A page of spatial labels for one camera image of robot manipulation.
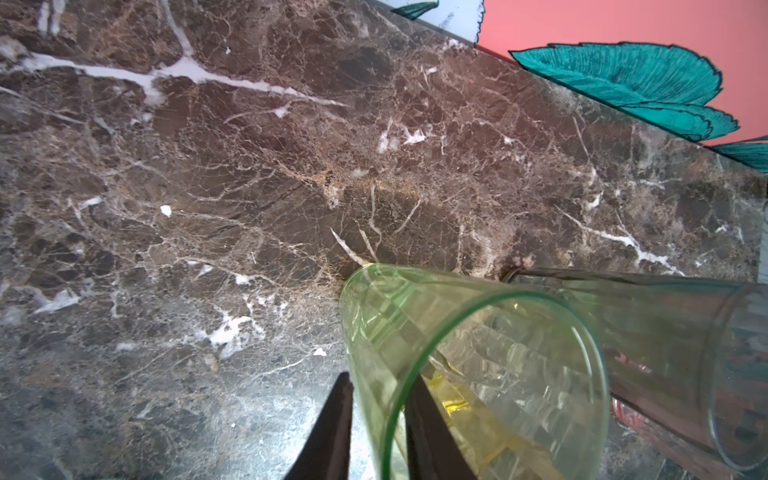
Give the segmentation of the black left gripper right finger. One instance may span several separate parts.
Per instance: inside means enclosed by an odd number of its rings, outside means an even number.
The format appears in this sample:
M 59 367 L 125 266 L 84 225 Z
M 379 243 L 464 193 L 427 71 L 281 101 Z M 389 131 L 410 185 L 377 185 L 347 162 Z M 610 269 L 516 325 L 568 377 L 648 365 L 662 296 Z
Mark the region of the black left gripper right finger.
M 420 375 L 410 388 L 404 415 L 410 479 L 476 479 Z

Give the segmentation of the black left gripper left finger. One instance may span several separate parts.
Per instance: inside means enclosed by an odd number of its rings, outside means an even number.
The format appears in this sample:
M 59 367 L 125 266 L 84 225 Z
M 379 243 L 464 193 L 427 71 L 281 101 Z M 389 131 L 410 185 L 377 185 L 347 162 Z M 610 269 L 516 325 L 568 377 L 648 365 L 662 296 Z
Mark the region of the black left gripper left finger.
M 353 424 L 353 385 L 341 373 L 328 395 L 304 447 L 285 480 L 347 480 Z

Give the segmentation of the green glass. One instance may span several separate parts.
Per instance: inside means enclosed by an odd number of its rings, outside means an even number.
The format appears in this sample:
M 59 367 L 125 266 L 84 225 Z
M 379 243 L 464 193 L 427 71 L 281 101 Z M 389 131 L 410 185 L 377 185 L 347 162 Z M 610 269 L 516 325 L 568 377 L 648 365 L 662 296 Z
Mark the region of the green glass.
M 426 366 L 466 384 L 561 479 L 596 477 L 609 388 L 582 316 L 535 285 L 389 264 L 358 269 L 339 301 L 377 476 L 408 475 L 405 405 Z

